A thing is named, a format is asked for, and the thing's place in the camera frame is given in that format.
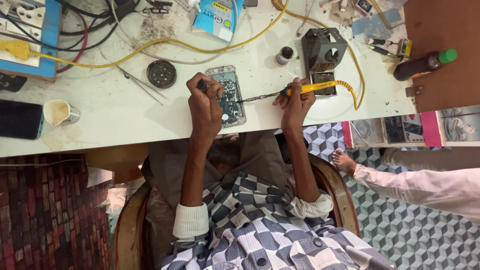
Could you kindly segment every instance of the pink strip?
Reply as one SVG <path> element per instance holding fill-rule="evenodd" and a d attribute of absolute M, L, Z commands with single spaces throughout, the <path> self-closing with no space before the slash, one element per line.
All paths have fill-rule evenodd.
<path fill-rule="evenodd" d="M 349 121 L 342 122 L 342 131 L 343 131 L 343 142 L 345 143 L 345 147 L 352 148 L 352 134 L 350 132 Z"/>
<path fill-rule="evenodd" d="M 423 126 L 423 136 L 425 137 L 425 144 L 429 147 L 442 146 L 442 138 L 440 137 L 440 128 L 438 126 L 436 112 L 422 112 L 420 114 L 420 120 Z"/>

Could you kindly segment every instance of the chair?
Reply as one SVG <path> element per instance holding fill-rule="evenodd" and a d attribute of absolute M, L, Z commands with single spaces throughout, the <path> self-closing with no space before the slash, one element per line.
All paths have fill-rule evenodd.
<path fill-rule="evenodd" d="M 334 202 L 329 217 L 334 220 L 335 226 L 344 227 L 361 238 L 352 197 L 342 176 L 327 161 L 312 154 L 309 154 L 309 159 L 318 187 L 325 190 Z M 145 219 L 150 191 L 147 181 L 123 207 L 115 230 L 115 269 L 154 269 L 150 245 L 151 225 Z"/>

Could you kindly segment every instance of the workbench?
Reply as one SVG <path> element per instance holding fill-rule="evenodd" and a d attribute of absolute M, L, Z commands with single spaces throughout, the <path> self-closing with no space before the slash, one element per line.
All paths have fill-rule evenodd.
<path fill-rule="evenodd" d="M 99 13 L 94 5 L 102 6 L 105 3 L 95 2 L 85 1 L 83 6 L 79 7 Z M 288 9 L 304 15 L 305 4 L 304 0 L 291 0 Z M 147 7 L 144 2 L 140 3 L 136 9 L 141 10 L 143 7 Z M 405 94 L 405 88 L 409 87 L 411 82 L 397 81 L 388 74 L 388 69 L 393 64 L 387 62 L 385 56 L 360 44 L 363 40 L 353 39 L 351 27 L 340 27 L 338 22 L 328 20 L 329 10 L 326 10 L 327 12 L 324 13 L 324 9 L 316 3 L 310 17 L 329 27 L 339 28 L 340 34 L 352 46 L 365 77 L 365 97 L 360 109 L 355 111 L 351 94 L 340 86 L 337 90 L 338 96 L 317 99 L 303 125 L 415 113 L 414 99 L 406 97 Z M 277 11 L 270 1 L 259 1 L 258 7 L 242 9 L 233 44 L 243 42 L 260 33 L 279 13 L 280 11 Z M 141 33 L 143 24 L 147 25 L 144 27 L 144 32 L 152 27 L 158 28 L 159 31 L 155 31 L 159 35 L 157 38 L 164 33 L 165 37 L 175 38 L 203 49 L 217 49 L 226 45 L 226 42 L 210 34 L 192 33 L 189 13 L 175 2 L 169 14 L 152 14 L 151 18 L 144 16 L 146 15 L 142 13 L 132 13 L 121 22 L 125 30 L 132 37 L 137 38 L 141 44 L 146 43 L 145 37 L 142 37 L 145 35 Z M 192 119 L 187 102 L 190 92 L 185 83 L 195 73 L 204 73 L 212 67 L 234 65 L 243 98 L 270 94 L 283 89 L 295 77 L 306 77 L 301 40 L 295 35 L 301 23 L 301 19 L 284 14 L 277 24 L 258 39 L 240 48 L 229 50 L 211 62 L 199 65 L 174 63 L 177 69 L 177 81 L 172 87 L 161 91 L 168 99 L 162 98 L 155 92 L 152 93 L 163 103 L 163 106 L 132 80 L 127 79 L 116 67 L 106 69 L 73 67 L 60 74 L 54 83 L 29 79 L 19 92 L 0 91 L 0 99 L 37 104 L 44 104 L 53 99 L 63 99 L 79 108 L 81 112 L 80 120 L 72 125 L 52 126 L 45 122 L 42 136 L 38 140 L 1 137 L 0 157 L 187 138 L 192 131 Z M 309 28 L 318 27 L 307 22 L 304 34 Z M 83 25 L 75 13 L 69 12 L 65 16 L 64 31 L 78 31 L 82 28 Z M 88 44 L 101 40 L 110 29 L 111 25 L 91 33 Z M 405 26 L 402 25 L 399 29 L 400 35 L 406 37 Z M 80 37 L 60 37 L 59 46 L 71 45 Z M 274 63 L 274 56 L 283 46 L 294 49 L 293 60 L 285 67 L 278 67 Z M 104 44 L 86 51 L 79 62 L 106 64 L 117 61 L 132 51 L 130 43 L 117 28 Z M 213 56 L 165 43 L 154 45 L 148 51 L 158 56 L 183 61 L 201 61 Z M 59 53 L 59 57 L 70 60 L 75 55 L 75 53 Z M 148 82 L 146 68 L 153 60 L 144 54 L 137 54 L 122 63 L 120 67 L 142 81 Z M 342 62 L 335 68 L 335 78 L 349 83 L 360 99 L 360 76 L 348 50 Z M 279 128 L 283 111 L 278 106 L 272 106 L 273 100 L 274 98 L 267 98 L 245 103 L 247 122 L 222 129 L 220 133 Z"/>

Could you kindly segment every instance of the green screwdriver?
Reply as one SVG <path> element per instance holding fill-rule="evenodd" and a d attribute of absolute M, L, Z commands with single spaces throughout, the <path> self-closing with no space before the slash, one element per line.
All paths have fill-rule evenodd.
<path fill-rule="evenodd" d="M 398 55 L 396 55 L 396 54 L 393 54 L 393 53 L 391 53 L 391 52 L 389 52 L 389 51 L 387 51 L 387 50 L 385 50 L 385 49 L 382 49 L 382 48 L 380 48 L 380 47 L 368 45 L 368 44 L 365 44 L 365 43 L 362 43 L 362 44 L 365 45 L 365 46 L 367 46 L 367 47 L 369 47 L 369 48 L 371 48 L 373 51 L 376 51 L 376 52 L 381 53 L 381 54 L 383 54 L 383 55 L 386 55 L 386 56 L 388 56 L 388 57 L 391 57 L 391 58 L 399 58 L 399 57 L 401 57 L 401 56 L 398 56 Z"/>

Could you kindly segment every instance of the white pants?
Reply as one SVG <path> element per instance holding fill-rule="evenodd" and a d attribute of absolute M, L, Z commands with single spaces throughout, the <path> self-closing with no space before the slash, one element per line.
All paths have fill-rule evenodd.
<path fill-rule="evenodd" d="M 462 215 L 480 224 L 480 169 L 394 174 L 358 164 L 353 177 L 385 197 Z"/>
<path fill-rule="evenodd" d="M 436 151 L 387 148 L 382 161 L 392 166 L 403 166 L 413 171 L 454 171 L 480 168 L 480 147 L 452 147 Z"/>

